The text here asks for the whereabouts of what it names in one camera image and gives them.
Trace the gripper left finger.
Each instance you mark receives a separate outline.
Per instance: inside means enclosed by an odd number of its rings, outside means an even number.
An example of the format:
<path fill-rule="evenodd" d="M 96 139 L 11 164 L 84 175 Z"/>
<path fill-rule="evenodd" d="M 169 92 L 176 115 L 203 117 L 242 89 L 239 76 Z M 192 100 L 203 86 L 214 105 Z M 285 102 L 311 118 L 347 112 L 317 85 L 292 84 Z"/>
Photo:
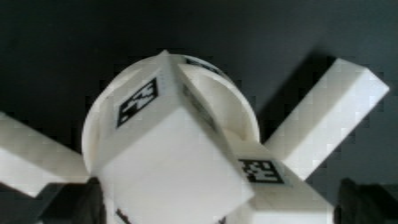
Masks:
<path fill-rule="evenodd" d="M 70 183 L 40 215 L 43 224 L 107 224 L 107 210 L 100 181 Z"/>

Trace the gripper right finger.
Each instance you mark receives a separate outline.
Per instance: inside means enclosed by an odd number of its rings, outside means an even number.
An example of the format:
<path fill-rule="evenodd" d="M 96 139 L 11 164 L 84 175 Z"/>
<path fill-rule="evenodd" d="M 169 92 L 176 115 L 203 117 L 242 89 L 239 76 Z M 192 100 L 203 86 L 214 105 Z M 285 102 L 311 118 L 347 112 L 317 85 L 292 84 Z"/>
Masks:
<path fill-rule="evenodd" d="M 398 184 L 342 180 L 335 224 L 398 224 Z"/>

